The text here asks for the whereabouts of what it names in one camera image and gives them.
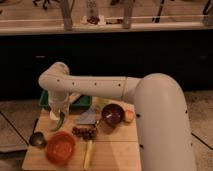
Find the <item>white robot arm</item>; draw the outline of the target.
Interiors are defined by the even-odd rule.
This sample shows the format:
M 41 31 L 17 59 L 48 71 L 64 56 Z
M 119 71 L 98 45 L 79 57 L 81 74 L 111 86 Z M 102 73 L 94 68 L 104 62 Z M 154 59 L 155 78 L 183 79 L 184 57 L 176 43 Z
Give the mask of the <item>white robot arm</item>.
M 52 109 L 62 109 L 71 93 L 132 104 L 142 171 L 197 171 L 185 96 L 172 77 L 72 76 L 65 63 L 56 62 L 38 83 L 49 93 Z

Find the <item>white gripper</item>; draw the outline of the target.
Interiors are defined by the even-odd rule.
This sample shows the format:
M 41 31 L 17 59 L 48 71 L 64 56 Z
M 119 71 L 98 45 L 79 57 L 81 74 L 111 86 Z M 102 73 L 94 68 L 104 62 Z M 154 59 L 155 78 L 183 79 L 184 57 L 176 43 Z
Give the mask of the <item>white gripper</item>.
M 64 92 L 48 92 L 48 103 L 51 111 L 55 115 L 59 115 L 61 112 L 67 114 L 69 111 L 69 94 Z

